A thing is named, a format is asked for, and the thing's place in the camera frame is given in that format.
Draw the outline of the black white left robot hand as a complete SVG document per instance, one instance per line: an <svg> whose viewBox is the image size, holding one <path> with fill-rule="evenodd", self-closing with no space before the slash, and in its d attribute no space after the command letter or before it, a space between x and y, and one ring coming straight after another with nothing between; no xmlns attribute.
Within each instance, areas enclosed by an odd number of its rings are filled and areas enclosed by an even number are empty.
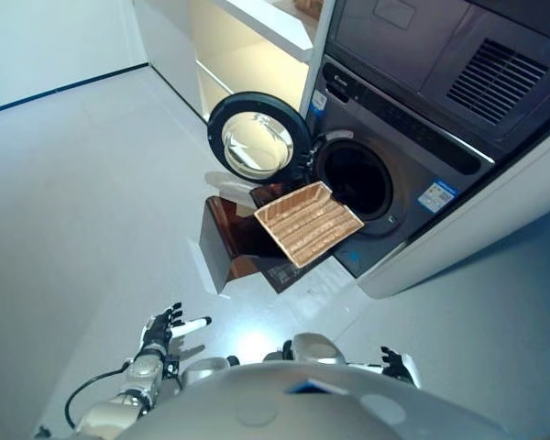
<svg viewBox="0 0 550 440"><path fill-rule="evenodd" d="M212 322L213 319L210 316L185 320L182 302L175 302L162 313L150 317L141 331L137 354L142 356L148 352L154 352L164 358L169 353L173 339L201 330Z"/></svg>

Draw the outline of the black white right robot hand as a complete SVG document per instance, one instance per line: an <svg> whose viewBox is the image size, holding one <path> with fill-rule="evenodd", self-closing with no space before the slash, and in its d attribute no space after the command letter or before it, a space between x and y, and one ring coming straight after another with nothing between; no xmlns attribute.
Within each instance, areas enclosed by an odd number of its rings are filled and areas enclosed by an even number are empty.
<svg viewBox="0 0 550 440"><path fill-rule="evenodd" d="M347 363L349 367L362 369L375 374L384 375L404 383L410 384L417 389L422 388L422 381L419 369L409 354L396 352L388 346L381 346L381 362L372 363Z"/></svg>

